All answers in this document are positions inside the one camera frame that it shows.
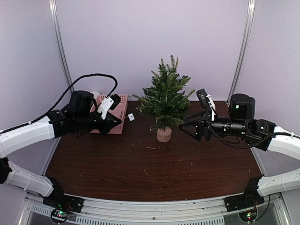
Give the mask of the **small green christmas tree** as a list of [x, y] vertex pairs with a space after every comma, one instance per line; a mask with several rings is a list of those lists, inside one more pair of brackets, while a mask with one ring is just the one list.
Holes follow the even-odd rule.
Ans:
[[173, 55], [169, 64], [161, 59], [158, 72], [151, 71], [151, 85], [142, 89], [143, 95], [132, 95], [139, 102], [139, 113], [155, 118], [150, 131], [156, 132], [157, 140], [161, 143], [171, 140], [173, 125], [183, 123], [190, 109], [189, 97], [195, 92], [194, 89], [189, 93], [183, 90], [191, 77], [180, 75], [178, 65], [179, 59]]

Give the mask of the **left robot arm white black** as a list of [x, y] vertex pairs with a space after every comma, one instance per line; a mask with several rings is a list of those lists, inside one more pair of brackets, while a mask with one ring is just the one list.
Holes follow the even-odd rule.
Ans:
[[121, 120], [110, 113], [121, 102], [119, 95], [105, 97], [97, 103], [94, 94], [74, 91], [69, 103], [61, 110], [51, 110], [35, 122], [19, 125], [0, 133], [0, 182], [48, 197], [57, 208], [67, 204], [64, 191], [53, 178], [40, 176], [23, 169], [10, 161], [8, 155], [40, 141], [60, 138], [69, 133], [81, 136], [92, 130], [107, 135], [121, 124]]

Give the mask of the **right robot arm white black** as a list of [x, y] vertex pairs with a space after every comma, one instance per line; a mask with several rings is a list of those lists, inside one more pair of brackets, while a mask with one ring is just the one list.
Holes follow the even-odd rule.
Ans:
[[179, 129], [197, 141], [216, 137], [225, 146], [242, 149], [237, 143], [224, 140], [227, 136], [240, 138], [245, 148], [277, 152], [294, 159], [300, 158], [300, 137], [277, 124], [255, 119], [255, 99], [246, 94], [233, 94], [230, 98], [228, 117], [218, 116], [215, 103], [204, 89], [197, 92], [204, 112], [192, 115], [179, 125]]

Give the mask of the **pink plastic basket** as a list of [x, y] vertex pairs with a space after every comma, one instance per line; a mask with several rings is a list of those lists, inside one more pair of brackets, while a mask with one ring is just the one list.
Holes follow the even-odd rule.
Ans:
[[[122, 118], [123, 124], [125, 121], [125, 116], [128, 108], [128, 95], [126, 94], [119, 94], [121, 98], [121, 102], [116, 106], [114, 110], [110, 110], [109, 112], [119, 118]], [[96, 99], [97, 104], [100, 104], [102, 100], [106, 97], [106, 95], [100, 94], [98, 98]], [[121, 135], [122, 133], [110, 133], [110, 135]]]

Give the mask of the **aluminium front rail frame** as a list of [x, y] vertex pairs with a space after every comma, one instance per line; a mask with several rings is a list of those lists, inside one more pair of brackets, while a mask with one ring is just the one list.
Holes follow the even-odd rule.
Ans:
[[[265, 203], [229, 212], [224, 198], [167, 202], [129, 202], [81, 197], [80, 213], [72, 213], [62, 225], [292, 225], [281, 194], [265, 197]], [[52, 207], [43, 199], [27, 193], [17, 225], [55, 225], [50, 219]], [[244, 222], [240, 216], [257, 210], [258, 220]]]

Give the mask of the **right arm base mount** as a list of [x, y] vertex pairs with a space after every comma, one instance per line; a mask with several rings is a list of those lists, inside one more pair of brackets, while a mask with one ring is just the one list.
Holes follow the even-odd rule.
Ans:
[[253, 223], [258, 219], [257, 206], [265, 202], [263, 197], [254, 195], [235, 195], [224, 199], [227, 212], [237, 211], [242, 222]]

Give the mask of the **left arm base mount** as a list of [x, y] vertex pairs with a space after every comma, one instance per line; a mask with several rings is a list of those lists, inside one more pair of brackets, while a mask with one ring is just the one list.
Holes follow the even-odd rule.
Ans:
[[74, 213], [80, 213], [84, 199], [63, 193], [51, 193], [48, 197], [42, 196], [43, 204], [51, 206], [50, 219], [55, 224], [65, 223]]

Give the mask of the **left aluminium corner post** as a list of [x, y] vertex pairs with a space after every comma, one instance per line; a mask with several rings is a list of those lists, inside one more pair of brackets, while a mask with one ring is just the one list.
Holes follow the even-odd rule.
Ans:
[[55, 36], [56, 36], [56, 42], [57, 42], [58, 51], [59, 51], [59, 58], [60, 58], [62, 69], [63, 69], [63, 74], [64, 74], [64, 77], [66, 79], [67, 85], [70, 85], [72, 83], [72, 78], [71, 78], [71, 75], [70, 75], [70, 71], [69, 71], [68, 63], [67, 63], [67, 58], [66, 58], [66, 54], [65, 54], [65, 51], [64, 51], [63, 40], [62, 40], [62, 36], [61, 36], [61, 31], [60, 31], [60, 23], [59, 23], [56, 0], [49, 0], [49, 7], [50, 7], [50, 14], [51, 14], [51, 17], [52, 17], [54, 33], [55, 33]]

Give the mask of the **aluminium corner post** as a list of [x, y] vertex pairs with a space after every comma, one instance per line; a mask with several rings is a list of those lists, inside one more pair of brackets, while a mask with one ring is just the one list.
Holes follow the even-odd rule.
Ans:
[[49, 0], [49, 7], [50, 7], [50, 14], [51, 14], [51, 17], [52, 17], [54, 33], [55, 33], [55, 36], [56, 36], [56, 42], [57, 42], [58, 51], [59, 51], [59, 58], [60, 58], [62, 69], [63, 69], [63, 74], [64, 74], [64, 77], [66, 79], [67, 85], [70, 85], [72, 83], [72, 78], [71, 78], [71, 75], [70, 75], [70, 71], [69, 71], [68, 63], [67, 63], [67, 58], [66, 58], [66, 54], [65, 54], [65, 51], [64, 51], [63, 40], [62, 40], [62, 36], [61, 36], [61, 31], [60, 31], [60, 23], [59, 23], [56, 0]]
[[229, 105], [230, 100], [232, 98], [232, 95], [235, 93], [238, 81], [242, 72], [242, 67], [244, 64], [244, 60], [246, 57], [247, 53], [247, 46], [250, 41], [250, 36], [251, 36], [251, 31], [253, 27], [253, 21], [254, 21], [254, 16], [255, 16], [255, 0], [249, 0], [248, 5], [247, 5], [247, 13], [246, 13], [246, 19], [245, 19], [245, 24], [244, 24], [244, 31], [243, 31], [243, 36], [242, 36], [242, 41], [241, 41], [241, 46], [240, 46], [240, 52], [238, 56], [238, 61], [236, 64], [232, 84], [229, 90], [229, 94], [226, 100], [226, 103]]

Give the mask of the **right aluminium corner post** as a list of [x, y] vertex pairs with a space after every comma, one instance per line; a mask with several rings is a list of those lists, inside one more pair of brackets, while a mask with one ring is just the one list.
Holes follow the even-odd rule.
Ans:
[[235, 93], [238, 81], [242, 72], [242, 67], [244, 64], [244, 60], [246, 57], [247, 53], [247, 46], [250, 41], [250, 36], [251, 36], [251, 31], [253, 27], [253, 21], [254, 21], [254, 16], [255, 16], [255, 0], [249, 0], [248, 5], [247, 5], [247, 13], [246, 13], [246, 19], [245, 19], [245, 24], [244, 24], [244, 31], [243, 31], [243, 36], [242, 36], [242, 41], [241, 41], [241, 46], [240, 46], [240, 52], [238, 56], [238, 61], [236, 64], [232, 84], [229, 90], [229, 94], [226, 100], [226, 103], [229, 105], [230, 100], [232, 98], [232, 95]]

